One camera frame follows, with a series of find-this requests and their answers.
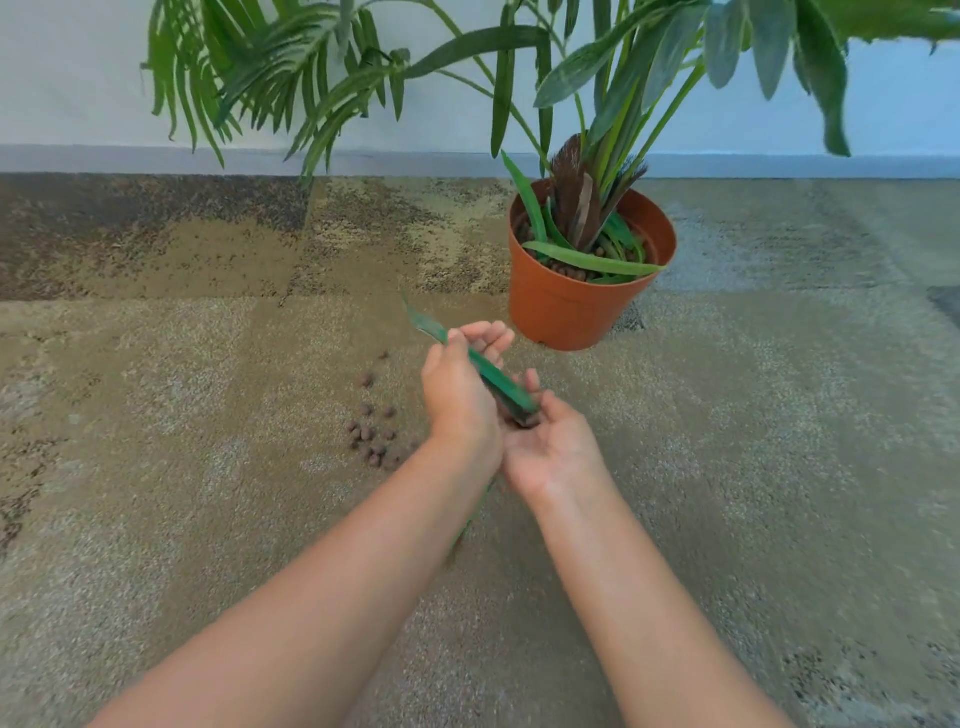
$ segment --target person's left arm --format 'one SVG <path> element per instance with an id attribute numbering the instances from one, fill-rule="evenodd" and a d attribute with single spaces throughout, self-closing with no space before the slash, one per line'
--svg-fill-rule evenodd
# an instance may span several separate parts
<path id="1" fill-rule="evenodd" d="M 464 327 L 499 363 L 513 333 Z M 94 719 L 128 725 L 335 725 L 440 569 L 503 453 L 496 405 L 451 331 L 423 367 L 431 435 L 370 498 Z"/>

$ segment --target baseboard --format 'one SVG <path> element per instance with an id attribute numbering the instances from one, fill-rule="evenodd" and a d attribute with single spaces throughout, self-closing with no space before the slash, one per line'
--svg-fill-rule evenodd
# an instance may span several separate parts
<path id="1" fill-rule="evenodd" d="M 263 175 L 295 177 L 302 158 L 283 161 L 266 149 L 226 149 L 226 169 L 209 149 L 196 154 L 176 146 L 57 146 L 0 144 L 0 173 L 64 172 L 151 175 Z M 531 177 L 538 174 L 533 154 L 513 157 Z M 651 178 L 702 179 L 960 179 L 960 157 L 828 155 L 651 154 Z M 335 153 L 331 175 L 348 177 L 506 177 L 503 164 L 471 153 Z"/>

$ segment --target person's left hand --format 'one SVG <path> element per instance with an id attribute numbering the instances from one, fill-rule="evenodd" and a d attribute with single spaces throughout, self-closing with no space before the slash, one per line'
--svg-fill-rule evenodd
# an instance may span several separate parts
<path id="1" fill-rule="evenodd" d="M 515 334 L 502 321 L 478 321 L 448 333 L 448 344 L 435 344 L 421 373 L 431 436 L 471 456 L 482 455 L 495 469 L 503 457 L 503 433 L 496 401 L 470 364 L 467 347 L 503 366 L 503 352 Z"/>

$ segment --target person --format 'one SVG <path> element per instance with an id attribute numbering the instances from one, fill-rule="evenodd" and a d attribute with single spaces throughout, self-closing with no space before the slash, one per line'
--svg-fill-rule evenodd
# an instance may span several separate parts
<path id="1" fill-rule="evenodd" d="M 426 442 L 289 566 L 109 703 L 112 726 L 337 725 L 499 469 L 533 511 L 628 725 L 789 726 L 717 638 L 613 484 L 587 420 L 537 373 L 517 429 L 468 359 L 502 322 L 452 329 L 422 369 Z"/>

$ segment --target forearm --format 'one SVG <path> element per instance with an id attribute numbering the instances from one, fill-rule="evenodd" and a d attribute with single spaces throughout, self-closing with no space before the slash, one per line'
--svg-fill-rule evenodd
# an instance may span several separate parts
<path id="1" fill-rule="evenodd" d="M 338 723 L 481 497 L 493 467 L 477 458 L 427 441 L 372 497 L 96 724 Z"/>
<path id="2" fill-rule="evenodd" d="M 606 477 L 536 509 L 630 725 L 788 726 L 717 638 Z"/>

